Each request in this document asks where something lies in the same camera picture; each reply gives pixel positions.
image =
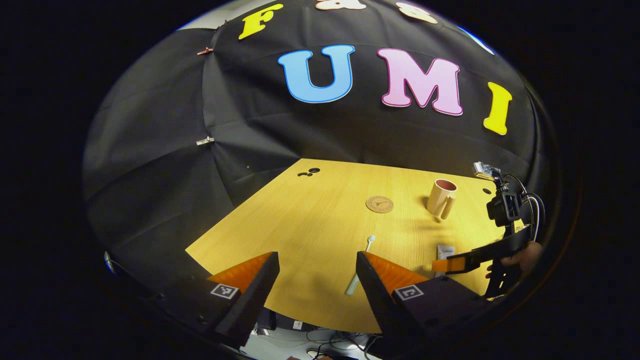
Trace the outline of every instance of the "wooden table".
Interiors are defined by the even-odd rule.
[[[298,176],[314,167],[320,172]],[[440,178],[458,185],[447,220],[426,210],[426,197]],[[454,246],[459,254],[504,232],[488,218],[486,203],[493,195],[483,188],[495,192],[493,183],[473,177],[301,159],[186,251],[212,274],[277,251],[280,275],[265,303],[268,309],[321,327],[380,332],[362,285],[354,295],[344,294],[355,274],[356,253],[375,234],[370,252],[432,278],[438,244]],[[384,214],[369,210],[365,202],[373,195],[392,199],[394,209]],[[485,269],[452,278],[484,294]]]

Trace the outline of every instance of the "metal clip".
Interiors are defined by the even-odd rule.
[[[213,49],[211,49],[210,47],[205,47],[205,49],[203,51],[200,51],[197,55],[209,54],[211,51],[213,51]]]
[[[202,140],[200,140],[200,141],[197,141],[197,142],[196,142],[196,145],[198,145],[198,146],[199,146],[199,145],[204,145],[204,144],[206,144],[206,143],[210,143],[210,142],[213,142],[213,141],[214,141],[214,140],[213,140],[213,138],[211,138],[211,137],[207,136],[207,138],[206,138],[206,139],[202,139]]]

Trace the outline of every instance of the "cup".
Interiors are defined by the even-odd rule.
[[[445,179],[437,179],[431,188],[431,195],[427,201],[427,211],[437,217],[446,219],[456,202],[458,187]]]

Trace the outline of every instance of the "human hand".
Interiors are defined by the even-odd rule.
[[[527,275],[533,267],[536,265],[540,254],[542,253],[542,245],[536,243],[535,241],[529,241],[527,243],[527,247],[518,251],[514,256],[509,256],[506,258],[500,259],[500,262],[504,266],[510,266],[515,264],[520,264],[520,269],[522,270],[522,275]],[[487,271],[491,271],[492,266],[489,265],[486,268]],[[491,273],[486,274],[485,278],[489,279],[491,277]]]

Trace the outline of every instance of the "spoon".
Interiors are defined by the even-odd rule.
[[[367,239],[367,250],[365,251],[369,251],[369,248],[371,247],[371,243],[376,239],[375,235],[371,235],[368,239]],[[358,279],[358,274],[355,274],[353,276],[353,279],[351,280],[351,284],[349,284],[349,287],[347,288],[347,291],[344,292],[345,295],[353,295],[353,293],[356,291],[356,287],[358,286],[358,282],[360,282],[360,280]]]

